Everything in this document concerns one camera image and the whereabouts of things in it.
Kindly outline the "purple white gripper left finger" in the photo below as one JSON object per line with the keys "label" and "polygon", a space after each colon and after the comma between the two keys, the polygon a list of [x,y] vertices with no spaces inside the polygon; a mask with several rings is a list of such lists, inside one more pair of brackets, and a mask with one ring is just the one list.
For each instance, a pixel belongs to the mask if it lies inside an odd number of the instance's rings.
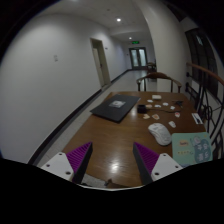
{"label": "purple white gripper left finger", "polygon": [[92,152],[93,144],[88,142],[68,153],[57,153],[42,166],[42,169],[75,184],[80,184]]}

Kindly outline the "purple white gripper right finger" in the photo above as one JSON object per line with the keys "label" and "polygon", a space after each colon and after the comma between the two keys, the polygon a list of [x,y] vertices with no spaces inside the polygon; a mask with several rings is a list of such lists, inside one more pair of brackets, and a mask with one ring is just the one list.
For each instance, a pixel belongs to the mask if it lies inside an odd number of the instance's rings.
{"label": "purple white gripper right finger", "polygon": [[167,153],[158,154],[137,142],[133,143],[133,154],[143,185],[148,185],[182,169]]}

